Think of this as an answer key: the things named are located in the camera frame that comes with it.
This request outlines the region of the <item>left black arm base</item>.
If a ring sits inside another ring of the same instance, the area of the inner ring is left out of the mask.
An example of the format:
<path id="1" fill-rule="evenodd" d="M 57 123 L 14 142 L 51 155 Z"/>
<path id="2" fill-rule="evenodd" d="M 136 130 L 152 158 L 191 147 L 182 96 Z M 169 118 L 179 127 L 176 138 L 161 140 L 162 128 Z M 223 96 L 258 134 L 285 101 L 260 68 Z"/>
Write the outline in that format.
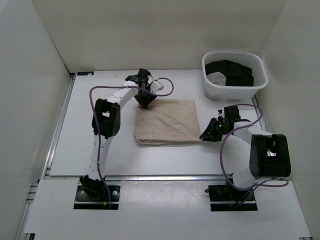
<path id="1" fill-rule="evenodd" d="M 104 184 L 100 186 L 97 193 L 86 189 L 83 185 L 78 184 L 73 208 L 75 210 L 118 210 L 121 195 L 120 185 L 109 185 L 110 199 L 107 188 Z"/>

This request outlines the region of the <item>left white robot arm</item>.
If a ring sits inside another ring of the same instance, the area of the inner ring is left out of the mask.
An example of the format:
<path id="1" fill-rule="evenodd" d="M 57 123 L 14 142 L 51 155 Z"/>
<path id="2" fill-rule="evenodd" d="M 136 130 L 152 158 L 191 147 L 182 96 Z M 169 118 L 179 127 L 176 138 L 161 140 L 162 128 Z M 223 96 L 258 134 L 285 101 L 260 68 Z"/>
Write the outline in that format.
<path id="1" fill-rule="evenodd" d="M 89 91 L 94 145 L 89 170 L 79 179 L 84 191 L 93 200 L 104 200 L 111 195 L 104 171 L 111 142 L 121 127 L 121 109 L 131 98 L 146 109 L 156 99 L 156 92 L 163 88 L 157 81 L 149 83 L 152 78 L 148 70 L 141 68 L 136 75 L 129 75 L 122 86 L 94 86 Z M 92 93 L 96 89 L 116 89 L 116 92 L 106 99 L 99 98 L 93 102 Z"/>

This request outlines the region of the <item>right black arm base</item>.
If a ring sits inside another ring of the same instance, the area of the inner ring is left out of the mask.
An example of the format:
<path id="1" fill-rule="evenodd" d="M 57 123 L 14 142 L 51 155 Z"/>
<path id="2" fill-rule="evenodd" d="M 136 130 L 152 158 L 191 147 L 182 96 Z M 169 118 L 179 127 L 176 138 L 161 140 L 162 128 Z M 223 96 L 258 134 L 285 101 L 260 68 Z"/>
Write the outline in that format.
<path id="1" fill-rule="evenodd" d="M 239 191 L 227 185 L 209 185 L 204 190 L 209 196 L 211 212 L 257 211 L 255 195 L 251 190 Z"/>

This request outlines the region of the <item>beige trousers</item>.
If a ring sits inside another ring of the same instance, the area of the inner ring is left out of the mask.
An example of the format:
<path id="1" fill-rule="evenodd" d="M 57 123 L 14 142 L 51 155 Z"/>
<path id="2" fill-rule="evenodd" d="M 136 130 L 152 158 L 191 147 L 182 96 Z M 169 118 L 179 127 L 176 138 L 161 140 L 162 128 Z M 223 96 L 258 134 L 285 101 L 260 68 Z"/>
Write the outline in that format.
<path id="1" fill-rule="evenodd" d="M 196 103 L 190 99 L 156 99 L 135 111 L 134 139 L 140 145 L 199 143 Z"/>

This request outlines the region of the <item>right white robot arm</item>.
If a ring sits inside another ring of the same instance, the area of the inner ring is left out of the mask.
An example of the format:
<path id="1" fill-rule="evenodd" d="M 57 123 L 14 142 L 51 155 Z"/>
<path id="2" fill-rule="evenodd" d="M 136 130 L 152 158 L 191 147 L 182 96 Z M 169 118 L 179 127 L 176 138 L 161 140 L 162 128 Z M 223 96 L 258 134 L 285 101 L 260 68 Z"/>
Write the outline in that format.
<path id="1" fill-rule="evenodd" d="M 257 120 L 250 121 L 240 115 L 239 104 L 229 105 L 218 111 L 213 117 L 200 140 L 220 142 L 219 163 L 225 178 L 224 193 L 230 200 L 238 199 L 244 191 L 253 191 L 257 187 L 270 187 L 269 181 L 285 181 L 291 175 L 292 166 L 287 137 L 264 131 L 256 125 L 263 118 L 258 106 Z M 224 166 L 224 148 L 229 137 L 235 136 L 250 147 L 248 166 L 232 175 L 228 175 Z"/>

